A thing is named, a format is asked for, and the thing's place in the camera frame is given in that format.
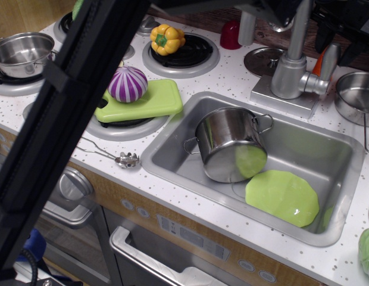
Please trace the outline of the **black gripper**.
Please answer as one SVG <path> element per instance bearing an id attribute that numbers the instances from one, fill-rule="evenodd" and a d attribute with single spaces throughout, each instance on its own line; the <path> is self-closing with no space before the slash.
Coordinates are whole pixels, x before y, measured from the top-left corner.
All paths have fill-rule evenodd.
<path id="1" fill-rule="evenodd" d="M 340 57 L 340 67 L 365 67 L 369 45 L 369 1 L 315 1 L 311 19 L 317 23 L 315 50 L 322 53 L 339 35 L 351 42 Z"/>

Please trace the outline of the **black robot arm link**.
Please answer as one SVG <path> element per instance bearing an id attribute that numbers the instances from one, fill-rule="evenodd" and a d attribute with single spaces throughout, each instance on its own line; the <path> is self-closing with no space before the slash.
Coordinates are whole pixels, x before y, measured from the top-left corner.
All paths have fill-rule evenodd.
<path id="1" fill-rule="evenodd" d="M 236 7 L 278 25 L 299 1 L 84 1 L 0 170 L 0 272 L 9 272 L 148 8 Z"/>

